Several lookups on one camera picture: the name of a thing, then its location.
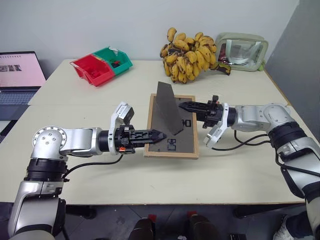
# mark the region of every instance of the triangular gray piece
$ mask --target triangular gray piece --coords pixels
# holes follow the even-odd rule
[[[158,82],[155,103],[159,108],[163,121],[173,135],[184,129],[181,116],[179,114],[174,91],[171,84]]]

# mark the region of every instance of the laptop keyboard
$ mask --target laptop keyboard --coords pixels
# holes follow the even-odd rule
[[[25,105],[28,104],[30,99],[35,95],[35,92],[24,93],[0,93],[0,104],[4,105]]]

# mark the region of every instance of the white wall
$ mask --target white wall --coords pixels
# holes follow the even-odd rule
[[[159,58],[169,27],[194,36],[263,36],[269,58],[299,0],[0,0],[0,52],[34,50],[48,76],[105,46]]]

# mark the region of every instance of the wooden picture frame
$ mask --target wooden picture frame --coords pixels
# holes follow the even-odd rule
[[[147,129],[152,128],[152,117],[153,117],[153,106],[157,94],[152,93],[150,96],[149,112],[148,112],[148,122]],[[178,99],[188,99],[189,101],[195,101],[195,96],[193,95],[174,95],[174,98]],[[171,151],[149,151],[149,144],[144,146],[144,156],[145,157],[160,157],[160,158],[179,158],[179,159],[198,159],[199,158],[199,142],[198,142],[198,130],[197,130],[197,115],[195,112],[190,112],[192,114],[192,127],[193,127],[193,152],[171,152]]]

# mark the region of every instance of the laptop screen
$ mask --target laptop screen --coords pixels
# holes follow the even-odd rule
[[[45,81],[34,52],[0,53],[0,88],[41,87]]]

